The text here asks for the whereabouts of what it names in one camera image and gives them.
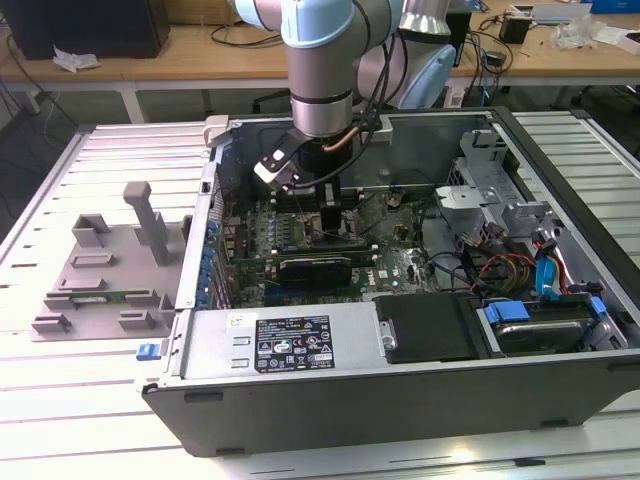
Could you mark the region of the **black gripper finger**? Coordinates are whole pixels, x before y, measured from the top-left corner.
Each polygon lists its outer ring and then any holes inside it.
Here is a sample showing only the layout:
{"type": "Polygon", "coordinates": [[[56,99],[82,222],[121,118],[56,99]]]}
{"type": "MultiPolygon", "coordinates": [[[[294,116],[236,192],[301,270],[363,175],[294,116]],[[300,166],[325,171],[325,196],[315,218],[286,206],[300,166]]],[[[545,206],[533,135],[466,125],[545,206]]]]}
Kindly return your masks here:
{"type": "Polygon", "coordinates": [[[321,228],[327,233],[336,233],[342,221],[342,196],[340,187],[324,183],[318,190],[318,206],[321,228]]]}

